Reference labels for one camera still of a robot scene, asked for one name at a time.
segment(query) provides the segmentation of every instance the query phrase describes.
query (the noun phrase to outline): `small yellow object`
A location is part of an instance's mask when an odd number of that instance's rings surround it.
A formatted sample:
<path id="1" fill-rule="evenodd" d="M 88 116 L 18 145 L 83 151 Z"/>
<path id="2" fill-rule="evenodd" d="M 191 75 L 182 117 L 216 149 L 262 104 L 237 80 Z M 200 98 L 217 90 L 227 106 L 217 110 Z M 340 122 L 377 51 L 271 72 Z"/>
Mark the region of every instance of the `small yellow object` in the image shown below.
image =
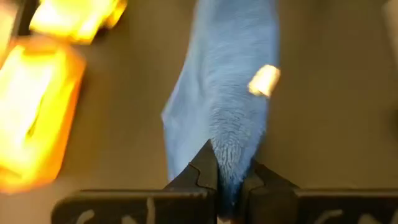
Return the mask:
<path id="1" fill-rule="evenodd" d="M 90 44 L 98 29 L 113 28 L 127 0 L 41 0 L 30 29 L 71 42 Z"/>
<path id="2" fill-rule="evenodd" d="M 271 97 L 271 93 L 280 77 L 280 70 L 272 65 L 265 65 L 256 73 L 250 81 L 249 92 L 259 96 Z"/>
<path id="3" fill-rule="evenodd" d="M 85 63 L 47 39 L 21 39 L 0 69 L 0 192 L 53 181 L 61 168 Z"/>

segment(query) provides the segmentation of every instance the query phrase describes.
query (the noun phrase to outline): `gray surface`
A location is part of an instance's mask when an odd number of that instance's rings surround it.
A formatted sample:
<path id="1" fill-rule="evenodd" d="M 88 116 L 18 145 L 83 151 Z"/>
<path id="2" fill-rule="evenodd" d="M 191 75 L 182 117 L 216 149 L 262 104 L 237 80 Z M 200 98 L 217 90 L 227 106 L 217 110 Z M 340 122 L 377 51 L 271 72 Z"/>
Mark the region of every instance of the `gray surface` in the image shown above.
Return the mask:
<path id="1" fill-rule="evenodd" d="M 111 32 L 79 47 L 88 61 L 59 178 L 0 195 L 0 223 L 50 223 L 78 189 L 160 189 L 166 161 L 160 112 L 185 58 L 193 1 L 130 1 Z"/>

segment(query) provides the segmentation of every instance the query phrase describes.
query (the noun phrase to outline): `blue fabric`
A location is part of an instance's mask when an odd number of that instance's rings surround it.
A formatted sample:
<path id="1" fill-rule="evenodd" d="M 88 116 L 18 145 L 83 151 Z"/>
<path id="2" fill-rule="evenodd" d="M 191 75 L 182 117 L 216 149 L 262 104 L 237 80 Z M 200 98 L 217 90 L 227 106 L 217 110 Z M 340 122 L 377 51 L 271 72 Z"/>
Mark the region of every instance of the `blue fabric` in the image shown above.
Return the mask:
<path id="1" fill-rule="evenodd" d="M 169 180 L 208 139 L 219 163 L 222 217 L 266 129 L 267 100 L 247 85 L 265 64 L 277 65 L 279 30 L 273 0 L 198 0 L 180 78 L 162 114 Z"/>

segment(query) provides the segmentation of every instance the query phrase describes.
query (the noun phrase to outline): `yellow light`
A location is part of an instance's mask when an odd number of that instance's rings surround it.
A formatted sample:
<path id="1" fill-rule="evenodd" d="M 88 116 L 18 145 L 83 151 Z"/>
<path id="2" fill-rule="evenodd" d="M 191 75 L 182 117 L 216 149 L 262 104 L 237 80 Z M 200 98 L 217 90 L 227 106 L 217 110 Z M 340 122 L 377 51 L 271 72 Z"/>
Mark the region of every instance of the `yellow light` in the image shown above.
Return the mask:
<path id="1" fill-rule="evenodd" d="M 265 65 L 256 73 L 250 81 L 249 92 L 254 95 L 265 95 L 271 97 L 280 77 L 280 70 L 272 65 Z"/>
<path id="2" fill-rule="evenodd" d="M 113 28 L 127 0 L 41 0 L 30 28 L 81 44 L 90 44 L 101 27 Z"/>
<path id="3" fill-rule="evenodd" d="M 0 58 L 7 49 L 18 7 L 9 1 L 0 1 Z"/>
<path id="4" fill-rule="evenodd" d="M 56 178 L 84 67 L 72 49 L 51 40 L 16 42 L 0 69 L 0 191 Z"/>

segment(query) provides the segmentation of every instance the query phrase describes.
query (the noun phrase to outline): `brown surface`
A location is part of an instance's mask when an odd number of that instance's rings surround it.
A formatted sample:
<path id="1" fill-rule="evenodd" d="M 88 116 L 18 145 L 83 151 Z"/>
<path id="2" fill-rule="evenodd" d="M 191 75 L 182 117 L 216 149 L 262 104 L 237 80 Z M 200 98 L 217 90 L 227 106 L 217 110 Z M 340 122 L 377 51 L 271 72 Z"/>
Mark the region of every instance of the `brown surface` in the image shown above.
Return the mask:
<path id="1" fill-rule="evenodd" d="M 398 187 L 398 76 L 381 4 L 314 2 L 280 2 L 282 78 L 261 162 L 302 187 Z M 60 177 L 0 196 L 0 223 L 49 223 L 54 203 L 77 189 L 164 186 L 160 112 L 182 67 L 192 6 L 130 1 L 114 30 L 80 47 L 88 69 Z"/>
<path id="2" fill-rule="evenodd" d="M 159 189 L 166 183 L 160 112 L 180 73 L 193 1 L 130 1 L 122 21 L 86 55 L 83 88 L 59 178 L 0 195 L 0 223 L 50 223 L 57 200 L 78 189 Z"/>
<path id="3" fill-rule="evenodd" d="M 382 1 L 280 2 L 269 168 L 305 188 L 398 188 L 398 74 Z"/>

